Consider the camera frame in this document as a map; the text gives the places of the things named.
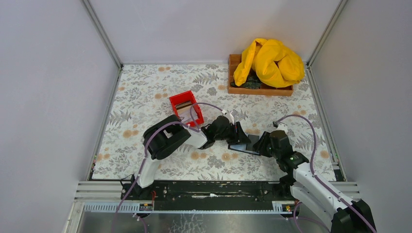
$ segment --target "gray wall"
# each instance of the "gray wall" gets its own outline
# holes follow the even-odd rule
[[[378,232],[411,232],[412,1],[352,0],[313,71]]]
[[[339,0],[91,0],[125,62],[221,62],[257,37],[307,60]]]
[[[0,232],[61,232],[116,67],[79,0],[0,1]]]

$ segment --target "floral mat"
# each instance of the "floral mat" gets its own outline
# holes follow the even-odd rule
[[[314,125],[318,145],[315,169],[327,180],[335,176],[321,122],[306,78],[294,86],[291,97],[234,95],[227,93],[228,65],[125,65],[110,112],[103,141],[96,156],[92,179],[121,179],[135,173],[144,156],[143,133],[173,114],[169,97],[191,90],[198,102],[234,110],[246,133],[261,135],[274,130],[272,122],[288,114],[300,114]],[[220,112],[200,105],[205,124]],[[311,155],[309,125],[290,117],[288,136],[294,149]],[[206,150],[182,145],[162,160],[157,180],[278,181],[284,173],[274,158],[227,149],[217,141]]]

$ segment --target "red box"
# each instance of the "red box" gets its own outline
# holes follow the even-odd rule
[[[169,99],[170,99],[170,103],[172,104],[174,114],[178,117],[179,115],[177,114],[177,109],[175,107],[176,105],[180,103],[188,102],[188,101],[190,101],[192,104],[197,103],[192,91],[183,92],[181,94],[172,96]],[[198,105],[195,105],[193,108],[198,117],[198,119],[196,120],[196,123],[198,125],[203,124],[205,120],[203,119],[203,115],[202,115],[202,111],[200,111],[200,107]],[[188,125],[191,127],[195,126],[193,121],[189,122]]]

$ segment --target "wooden tray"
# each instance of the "wooden tray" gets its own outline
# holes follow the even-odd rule
[[[227,92],[229,94],[246,94],[246,95],[265,95],[265,96],[291,96],[293,93],[293,85],[283,88],[276,88],[268,86],[264,83],[260,86],[260,89],[247,89],[241,87],[231,87],[230,83],[235,79],[233,74],[235,73],[236,68],[242,61],[241,54],[231,54],[229,55],[229,81],[227,83]]]

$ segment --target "yellow cloth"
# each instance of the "yellow cloth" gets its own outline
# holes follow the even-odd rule
[[[242,52],[242,62],[234,73],[236,86],[246,82],[250,68],[256,72],[262,83],[278,88],[297,84],[305,76],[299,55],[282,42],[273,39],[255,39]]]

